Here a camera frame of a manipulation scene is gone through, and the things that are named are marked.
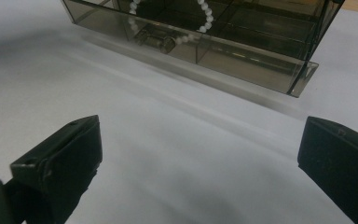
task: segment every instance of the black object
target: black object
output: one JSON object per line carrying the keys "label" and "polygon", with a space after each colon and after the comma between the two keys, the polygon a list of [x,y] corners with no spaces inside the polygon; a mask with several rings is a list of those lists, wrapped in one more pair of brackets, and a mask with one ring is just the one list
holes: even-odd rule
{"label": "black object", "polygon": [[309,117],[297,159],[299,167],[358,223],[358,133]]}
{"label": "black object", "polygon": [[11,165],[0,181],[0,223],[61,224],[102,161],[98,116],[72,121]]}

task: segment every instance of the white tabletop surface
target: white tabletop surface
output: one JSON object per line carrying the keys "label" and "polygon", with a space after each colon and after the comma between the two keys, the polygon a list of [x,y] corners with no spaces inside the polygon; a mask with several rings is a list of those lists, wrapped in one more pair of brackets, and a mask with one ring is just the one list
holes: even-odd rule
{"label": "white tabletop surface", "polygon": [[351,223],[296,154],[309,115],[358,132],[357,12],[339,12],[298,99],[249,83],[234,96],[175,74],[211,70],[140,62],[122,44],[73,25],[59,0],[0,1],[3,181],[61,126],[98,114],[103,163],[68,223]]}

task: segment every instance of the white table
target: white table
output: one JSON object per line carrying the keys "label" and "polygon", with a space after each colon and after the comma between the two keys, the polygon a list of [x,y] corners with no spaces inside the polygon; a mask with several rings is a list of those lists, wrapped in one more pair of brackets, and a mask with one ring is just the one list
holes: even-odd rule
{"label": "white table", "polygon": [[131,51],[71,24],[59,0],[0,1],[2,180],[65,123],[98,114],[103,163],[68,223],[351,223],[296,154],[308,115],[358,131],[357,12],[339,12],[299,99],[249,83],[240,98],[174,73],[218,75],[208,69],[109,48]]}

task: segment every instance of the transparent acrylic tray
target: transparent acrylic tray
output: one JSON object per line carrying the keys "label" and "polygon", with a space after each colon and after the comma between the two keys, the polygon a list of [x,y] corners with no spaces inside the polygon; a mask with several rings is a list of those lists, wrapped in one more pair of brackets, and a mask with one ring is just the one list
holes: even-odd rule
{"label": "transparent acrylic tray", "polygon": [[73,23],[298,97],[344,1],[62,0]]}

